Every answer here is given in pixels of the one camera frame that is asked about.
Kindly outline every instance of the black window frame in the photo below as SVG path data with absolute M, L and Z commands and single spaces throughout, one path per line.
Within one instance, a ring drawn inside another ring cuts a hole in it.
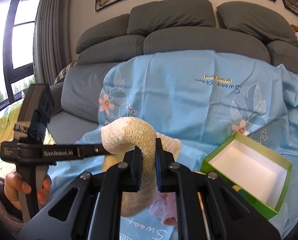
M 14 103 L 15 97 L 12 91 L 11 85 L 23 78 L 33 75 L 33 63 L 18 67 L 13 69 L 12 62 L 12 33 L 13 28 L 16 26 L 34 23 L 35 21 L 24 22 L 21 24 L 14 25 L 16 12 L 20 0 L 11 0 L 9 11 L 7 14 L 7 20 L 5 25 L 5 31 L 3 36 L 3 46 L 2 46 L 2 60 L 3 60 L 3 75 L 5 79 L 6 91 L 7 91 L 7 101 L 6 106 Z

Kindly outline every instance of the silver bolt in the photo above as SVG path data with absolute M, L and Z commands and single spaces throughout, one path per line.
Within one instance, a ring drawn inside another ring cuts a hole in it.
M 125 168 L 127 168 L 127 167 L 128 167 L 128 163 L 120 162 L 120 163 L 118 164 L 118 168 L 120 168 L 120 169 L 125 169 Z
M 208 173 L 208 178 L 209 179 L 216 179 L 218 175 L 215 172 L 209 172 Z
M 90 173 L 88 172 L 83 172 L 80 174 L 80 178 L 83 180 L 89 179 L 90 178 Z
M 170 168 L 172 168 L 172 169 L 178 169 L 178 168 L 180 168 L 180 164 L 179 163 L 171 163 L 170 164 Z

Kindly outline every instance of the human hand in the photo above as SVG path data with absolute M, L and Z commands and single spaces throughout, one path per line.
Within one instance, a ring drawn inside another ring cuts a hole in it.
M 49 201 L 51 190 L 51 178 L 47 176 L 42 184 L 42 189 L 37 192 L 38 201 L 45 205 Z M 8 173 L 5 179 L 4 187 L 5 195 L 7 199 L 18 209 L 21 210 L 18 191 L 29 194 L 31 192 L 31 187 L 28 183 L 20 177 L 17 172 Z

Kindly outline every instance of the open box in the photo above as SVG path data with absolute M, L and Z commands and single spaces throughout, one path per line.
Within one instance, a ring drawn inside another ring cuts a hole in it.
M 203 173 L 216 172 L 268 220 L 282 206 L 291 169 L 287 159 L 240 133 L 208 155 L 201 167 Z

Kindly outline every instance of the black handle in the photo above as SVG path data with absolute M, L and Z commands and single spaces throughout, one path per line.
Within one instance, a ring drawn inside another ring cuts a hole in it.
M 42 189 L 43 180 L 47 175 L 49 166 L 23 166 L 16 164 L 16 171 L 22 179 L 31 186 L 30 194 L 18 192 L 22 218 L 24 222 L 28 222 L 42 208 L 37 199 L 37 191 Z

